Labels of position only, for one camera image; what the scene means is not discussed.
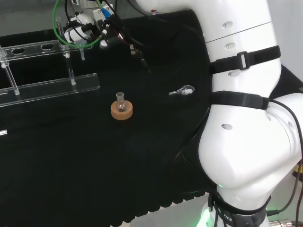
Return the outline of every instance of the black strap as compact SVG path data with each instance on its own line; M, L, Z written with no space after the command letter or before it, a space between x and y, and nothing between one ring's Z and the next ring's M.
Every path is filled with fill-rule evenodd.
M213 92L210 100L212 105L243 106L261 110L266 110L269 103L268 98L259 95L232 91Z
M266 203L262 207L260 207L259 209L256 209L256 210L241 210L241 209L238 209L238 208L233 207L232 205L224 202L219 197L214 197L213 200L216 202L216 204L218 204L224 210L227 210L228 212L230 212L232 214L254 215L254 214L257 214L258 212L260 212L260 211L262 211L263 209L266 208L266 206L268 205L268 203L270 201L270 198L271 198L271 196L268 198L268 200L266 201Z
M266 208L266 206L268 205L270 199L271 199L271 196L267 199L266 203L260 207L259 209L256 209L256 210L241 210L241 209L238 209L228 203L226 203L220 196L220 194L217 192L216 189L213 189L213 188L206 188L205 189L206 192L209 192L209 194L212 195L212 198L211 198L211 201L209 201L209 203L211 204L208 204L209 207L213 207L214 206L214 202L219 205L219 207L222 207L224 210L227 210L228 212L232 213L232 214L240 214L240 215L253 215L253 214L256 214L260 211L262 211L264 208Z
M281 57L280 47L273 46L259 51L240 52L237 56L218 59L210 64L212 74L231 70L247 70L252 65L261 64Z

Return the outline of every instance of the metal connector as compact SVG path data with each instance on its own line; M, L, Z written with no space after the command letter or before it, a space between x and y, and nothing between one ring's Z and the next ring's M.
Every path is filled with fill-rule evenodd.
M292 227L291 220L285 219L281 221L272 221L269 223L270 227Z

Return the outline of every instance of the strap buckle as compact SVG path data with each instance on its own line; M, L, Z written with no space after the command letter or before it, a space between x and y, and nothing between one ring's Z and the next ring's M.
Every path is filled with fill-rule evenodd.
M248 70L250 68L250 58L247 51L243 51L237 54L237 60L240 70Z

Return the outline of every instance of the white wall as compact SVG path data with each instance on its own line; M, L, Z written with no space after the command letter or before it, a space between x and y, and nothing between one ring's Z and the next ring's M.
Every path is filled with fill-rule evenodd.
M281 62L303 81L303 0L268 0Z

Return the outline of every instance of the hole in acrylic rack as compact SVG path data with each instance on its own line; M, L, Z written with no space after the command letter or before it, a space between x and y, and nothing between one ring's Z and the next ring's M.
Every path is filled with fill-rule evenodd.
M45 51L49 51L49 50L51 50L53 48L54 48L53 44L44 44L44 45L41 46L41 49L45 50Z
M12 50L11 52L12 52L12 54L18 55L18 54L22 54L24 51L25 51L24 48L17 48L17 49Z

